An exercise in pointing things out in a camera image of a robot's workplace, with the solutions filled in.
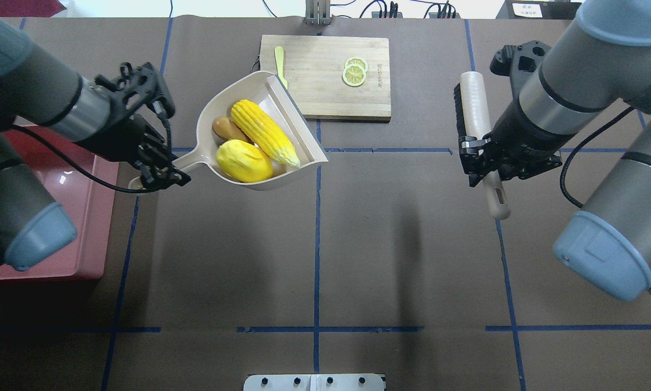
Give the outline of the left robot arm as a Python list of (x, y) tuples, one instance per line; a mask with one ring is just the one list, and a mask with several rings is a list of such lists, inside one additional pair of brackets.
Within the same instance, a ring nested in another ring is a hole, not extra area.
[[(184, 186), (174, 164), (170, 119), (176, 105), (154, 65), (120, 64), (120, 76), (92, 81), (0, 18), (0, 267), (25, 272), (72, 243), (77, 229), (5, 133), (26, 135), (98, 185), (128, 194)], [(141, 189), (112, 185), (17, 118), (52, 132), (110, 162), (139, 171)]]

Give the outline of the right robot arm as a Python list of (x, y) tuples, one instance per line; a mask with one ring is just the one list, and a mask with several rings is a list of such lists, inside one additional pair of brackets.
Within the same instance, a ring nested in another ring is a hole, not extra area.
[[(553, 245), (556, 259), (615, 299), (651, 295), (651, 1), (585, 1), (553, 45), (506, 45), (490, 72), (510, 82), (495, 122), (480, 72), (463, 73), (454, 89), (469, 185), (484, 185), (490, 212), (504, 219), (505, 181), (559, 170), (576, 211)], [(639, 135), (579, 200), (567, 188), (577, 154), (634, 114)]]

